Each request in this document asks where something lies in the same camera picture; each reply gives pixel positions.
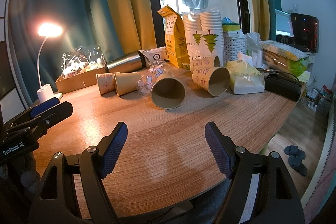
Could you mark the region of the clear plastic patterned cup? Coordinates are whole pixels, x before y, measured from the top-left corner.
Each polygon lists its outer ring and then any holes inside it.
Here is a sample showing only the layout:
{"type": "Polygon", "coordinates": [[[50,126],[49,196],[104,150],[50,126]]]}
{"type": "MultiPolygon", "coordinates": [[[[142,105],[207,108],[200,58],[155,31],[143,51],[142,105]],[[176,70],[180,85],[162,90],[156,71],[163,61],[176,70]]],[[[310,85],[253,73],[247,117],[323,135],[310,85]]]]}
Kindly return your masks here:
{"type": "Polygon", "coordinates": [[[141,78],[137,81],[138,92],[143,96],[149,96],[157,78],[164,73],[174,76],[173,67],[163,60],[156,60],[151,63],[149,69],[141,73],[141,78]]]}

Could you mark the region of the patterned paper cup far left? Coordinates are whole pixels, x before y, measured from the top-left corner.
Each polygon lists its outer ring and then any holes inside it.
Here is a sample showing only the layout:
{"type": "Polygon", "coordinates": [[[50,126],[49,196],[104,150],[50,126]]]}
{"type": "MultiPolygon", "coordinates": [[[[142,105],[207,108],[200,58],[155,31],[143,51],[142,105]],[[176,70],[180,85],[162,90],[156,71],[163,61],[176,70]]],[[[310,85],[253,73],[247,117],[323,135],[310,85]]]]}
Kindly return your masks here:
{"type": "Polygon", "coordinates": [[[114,73],[100,73],[96,75],[100,95],[115,90],[114,73]]]}

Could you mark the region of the plain brown paper cup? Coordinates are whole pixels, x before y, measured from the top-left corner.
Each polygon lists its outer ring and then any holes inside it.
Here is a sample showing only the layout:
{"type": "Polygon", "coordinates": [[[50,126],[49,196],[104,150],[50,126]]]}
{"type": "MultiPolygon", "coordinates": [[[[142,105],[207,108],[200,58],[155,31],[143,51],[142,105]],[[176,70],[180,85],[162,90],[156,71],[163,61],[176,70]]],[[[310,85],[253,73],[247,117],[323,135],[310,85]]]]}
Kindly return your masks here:
{"type": "Polygon", "coordinates": [[[117,95],[120,97],[137,89],[137,82],[141,79],[140,72],[114,74],[114,83],[117,95]]]}

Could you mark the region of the patterned cup right front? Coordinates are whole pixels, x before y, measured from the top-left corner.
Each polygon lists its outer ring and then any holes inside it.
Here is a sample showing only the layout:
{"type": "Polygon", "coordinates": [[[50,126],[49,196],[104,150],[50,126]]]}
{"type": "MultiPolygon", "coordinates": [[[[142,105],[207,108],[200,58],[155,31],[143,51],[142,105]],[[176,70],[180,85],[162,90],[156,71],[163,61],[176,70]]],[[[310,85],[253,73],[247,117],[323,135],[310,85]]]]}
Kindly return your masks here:
{"type": "Polygon", "coordinates": [[[200,67],[193,71],[192,80],[212,96],[218,97],[227,91],[230,73],[225,67],[200,67]]]}

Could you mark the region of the large open brown cup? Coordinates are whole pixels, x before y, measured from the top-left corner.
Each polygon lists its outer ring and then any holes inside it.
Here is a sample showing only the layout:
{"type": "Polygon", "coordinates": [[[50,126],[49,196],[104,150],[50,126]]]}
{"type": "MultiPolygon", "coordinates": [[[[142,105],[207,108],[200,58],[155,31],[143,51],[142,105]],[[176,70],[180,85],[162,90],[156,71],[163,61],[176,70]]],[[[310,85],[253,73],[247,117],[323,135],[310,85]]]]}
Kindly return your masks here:
{"type": "Polygon", "coordinates": [[[169,73],[160,75],[150,92],[151,101],[162,109],[179,107],[185,95],[186,89],[183,83],[169,73]]]}

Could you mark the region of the patterned cup right back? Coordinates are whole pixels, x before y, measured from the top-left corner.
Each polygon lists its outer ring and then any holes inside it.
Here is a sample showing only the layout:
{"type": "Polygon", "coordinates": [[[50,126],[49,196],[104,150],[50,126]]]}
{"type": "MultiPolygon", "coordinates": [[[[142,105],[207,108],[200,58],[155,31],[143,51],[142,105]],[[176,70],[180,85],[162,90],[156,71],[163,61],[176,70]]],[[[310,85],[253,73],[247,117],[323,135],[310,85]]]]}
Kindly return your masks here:
{"type": "Polygon", "coordinates": [[[220,66],[221,63],[217,56],[195,59],[190,63],[190,72],[193,73],[193,71],[198,68],[217,68],[220,66]]]}

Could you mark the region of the brown cardboard box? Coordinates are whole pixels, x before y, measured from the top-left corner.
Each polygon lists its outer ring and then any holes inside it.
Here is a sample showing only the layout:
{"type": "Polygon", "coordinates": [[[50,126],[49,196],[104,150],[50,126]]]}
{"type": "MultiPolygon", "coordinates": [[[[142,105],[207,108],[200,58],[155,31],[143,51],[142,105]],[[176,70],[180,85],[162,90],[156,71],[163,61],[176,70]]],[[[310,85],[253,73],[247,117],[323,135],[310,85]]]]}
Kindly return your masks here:
{"type": "Polygon", "coordinates": [[[87,88],[97,84],[96,75],[107,73],[107,67],[98,68],[92,71],[79,73],[68,78],[59,77],[56,80],[56,87],[59,92],[66,94],[79,89],[87,88]]]}

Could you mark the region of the clear plastic snack bag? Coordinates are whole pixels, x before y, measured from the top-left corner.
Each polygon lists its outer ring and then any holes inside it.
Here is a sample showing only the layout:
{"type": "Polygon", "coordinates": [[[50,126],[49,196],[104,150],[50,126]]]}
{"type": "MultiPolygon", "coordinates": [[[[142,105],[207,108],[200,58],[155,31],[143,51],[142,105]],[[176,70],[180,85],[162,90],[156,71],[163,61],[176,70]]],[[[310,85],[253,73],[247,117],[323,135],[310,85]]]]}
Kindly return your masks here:
{"type": "Polygon", "coordinates": [[[105,57],[99,46],[79,46],[63,53],[61,77],[70,78],[80,73],[103,68],[105,65],[105,57]]]}

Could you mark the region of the black pouch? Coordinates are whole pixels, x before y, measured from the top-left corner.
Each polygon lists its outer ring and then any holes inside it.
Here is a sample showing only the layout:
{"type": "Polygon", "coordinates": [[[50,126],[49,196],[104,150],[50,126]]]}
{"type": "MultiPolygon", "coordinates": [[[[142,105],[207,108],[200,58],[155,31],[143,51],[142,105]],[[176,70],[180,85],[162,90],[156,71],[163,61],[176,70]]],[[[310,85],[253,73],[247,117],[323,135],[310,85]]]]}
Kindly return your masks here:
{"type": "Polygon", "coordinates": [[[291,73],[271,73],[265,78],[265,90],[297,102],[301,97],[302,84],[291,73]]]}

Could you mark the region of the stainless steel thermos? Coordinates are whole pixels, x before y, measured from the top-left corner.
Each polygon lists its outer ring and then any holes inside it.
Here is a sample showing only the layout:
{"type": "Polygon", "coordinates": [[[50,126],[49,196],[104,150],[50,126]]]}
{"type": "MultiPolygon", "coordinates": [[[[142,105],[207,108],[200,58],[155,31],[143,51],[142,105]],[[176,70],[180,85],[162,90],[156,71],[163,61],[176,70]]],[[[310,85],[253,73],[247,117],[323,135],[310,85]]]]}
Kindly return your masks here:
{"type": "Polygon", "coordinates": [[[135,72],[147,67],[145,56],[140,51],[128,53],[107,64],[110,73],[135,72]]]}

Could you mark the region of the white small box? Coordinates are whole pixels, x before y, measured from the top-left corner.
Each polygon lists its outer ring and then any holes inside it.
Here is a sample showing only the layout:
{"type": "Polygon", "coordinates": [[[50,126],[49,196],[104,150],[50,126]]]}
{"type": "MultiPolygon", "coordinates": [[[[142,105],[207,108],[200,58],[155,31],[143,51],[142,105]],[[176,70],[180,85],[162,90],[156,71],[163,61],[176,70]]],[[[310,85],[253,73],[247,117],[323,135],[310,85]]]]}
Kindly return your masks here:
{"type": "Polygon", "coordinates": [[[155,62],[156,60],[168,61],[169,55],[166,47],[153,48],[151,50],[139,50],[148,64],[155,62]]]}

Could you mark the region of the yellow paper carton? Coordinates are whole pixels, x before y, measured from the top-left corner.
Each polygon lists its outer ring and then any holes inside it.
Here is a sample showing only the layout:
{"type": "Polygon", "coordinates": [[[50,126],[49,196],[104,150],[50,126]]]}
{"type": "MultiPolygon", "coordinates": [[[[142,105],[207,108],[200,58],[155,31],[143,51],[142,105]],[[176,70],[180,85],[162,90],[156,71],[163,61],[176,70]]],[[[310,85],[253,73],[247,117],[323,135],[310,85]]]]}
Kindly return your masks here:
{"type": "Polygon", "coordinates": [[[165,20],[165,43],[169,61],[177,68],[183,68],[183,64],[190,63],[183,20],[170,6],[164,6],[157,13],[165,20]]]}

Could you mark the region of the packaged white paper cups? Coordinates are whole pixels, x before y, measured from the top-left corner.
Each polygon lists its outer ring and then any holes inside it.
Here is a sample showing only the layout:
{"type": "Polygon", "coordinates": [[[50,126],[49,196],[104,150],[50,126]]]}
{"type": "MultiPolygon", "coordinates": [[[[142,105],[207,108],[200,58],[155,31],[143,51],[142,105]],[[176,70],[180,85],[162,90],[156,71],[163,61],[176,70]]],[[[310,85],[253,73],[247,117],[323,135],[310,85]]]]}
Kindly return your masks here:
{"type": "Polygon", "coordinates": [[[217,56],[224,62],[224,35],[219,10],[189,12],[183,15],[190,61],[217,56]]]}

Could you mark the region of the yellow green sponge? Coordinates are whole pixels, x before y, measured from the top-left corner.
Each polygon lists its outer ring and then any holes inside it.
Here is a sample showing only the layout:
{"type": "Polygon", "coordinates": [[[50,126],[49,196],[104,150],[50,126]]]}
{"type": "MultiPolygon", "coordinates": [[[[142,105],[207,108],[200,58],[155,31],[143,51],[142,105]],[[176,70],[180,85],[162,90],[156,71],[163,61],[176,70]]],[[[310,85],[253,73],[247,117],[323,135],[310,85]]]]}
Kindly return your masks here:
{"type": "Polygon", "coordinates": [[[239,31],[240,30],[240,24],[238,23],[225,23],[222,24],[223,31],[229,32],[229,31],[239,31]]]}

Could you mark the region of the black computer case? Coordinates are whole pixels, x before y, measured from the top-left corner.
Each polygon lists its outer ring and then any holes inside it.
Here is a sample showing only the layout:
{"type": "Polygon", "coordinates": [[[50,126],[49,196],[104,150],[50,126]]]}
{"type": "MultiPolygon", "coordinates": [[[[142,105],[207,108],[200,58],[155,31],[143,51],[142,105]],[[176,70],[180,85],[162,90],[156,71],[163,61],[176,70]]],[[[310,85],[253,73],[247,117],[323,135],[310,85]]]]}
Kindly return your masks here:
{"type": "Polygon", "coordinates": [[[294,46],[303,52],[318,53],[318,18],[295,12],[290,13],[290,18],[293,27],[294,46]]]}

